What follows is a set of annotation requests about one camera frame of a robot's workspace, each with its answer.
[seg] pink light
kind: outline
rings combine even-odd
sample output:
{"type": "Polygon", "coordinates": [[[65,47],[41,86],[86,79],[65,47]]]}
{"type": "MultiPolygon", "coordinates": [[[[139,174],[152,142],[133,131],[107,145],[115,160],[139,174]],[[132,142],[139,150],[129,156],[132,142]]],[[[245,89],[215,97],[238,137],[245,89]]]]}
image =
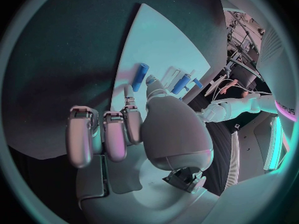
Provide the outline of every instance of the pink light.
{"type": "Polygon", "coordinates": [[[281,107],[279,106],[279,104],[277,103],[277,101],[275,101],[275,106],[276,106],[277,110],[278,110],[281,114],[283,114],[285,117],[287,117],[288,119],[290,119],[290,120],[292,120],[292,121],[294,121],[294,122],[297,121],[296,117],[295,117],[294,115],[290,114],[289,112],[287,112],[286,110],[284,110],[283,108],[281,108],[281,107]]]}

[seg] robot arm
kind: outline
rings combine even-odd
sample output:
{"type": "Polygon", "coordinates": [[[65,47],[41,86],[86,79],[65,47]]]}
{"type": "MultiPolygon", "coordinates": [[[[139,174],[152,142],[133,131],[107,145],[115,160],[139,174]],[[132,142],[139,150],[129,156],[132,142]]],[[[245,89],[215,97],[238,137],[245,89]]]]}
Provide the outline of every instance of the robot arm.
{"type": "Polygon", "coordinates": [[[260,111],[277,113],[273,96],[251,93],[242,99],[228,98],[212,101],[206,109],[197,114],[204,122],[221,122],[233,119],[243,112],[259,113],[260,111]]]}

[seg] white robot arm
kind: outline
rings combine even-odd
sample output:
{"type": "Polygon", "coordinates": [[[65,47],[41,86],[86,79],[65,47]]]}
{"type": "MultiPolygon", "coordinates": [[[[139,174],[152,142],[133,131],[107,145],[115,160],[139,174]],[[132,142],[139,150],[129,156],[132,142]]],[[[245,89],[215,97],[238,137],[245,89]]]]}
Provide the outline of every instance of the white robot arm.
{"type": "Polygon", "coordinates": [[[251,93],[242,99],[228,98],[212,101],[207,108],[197,114],[204,122],[221,122],[233,119],[243,112],[259,113],[260,111],[277,113],[273,96],[251,93]]]}

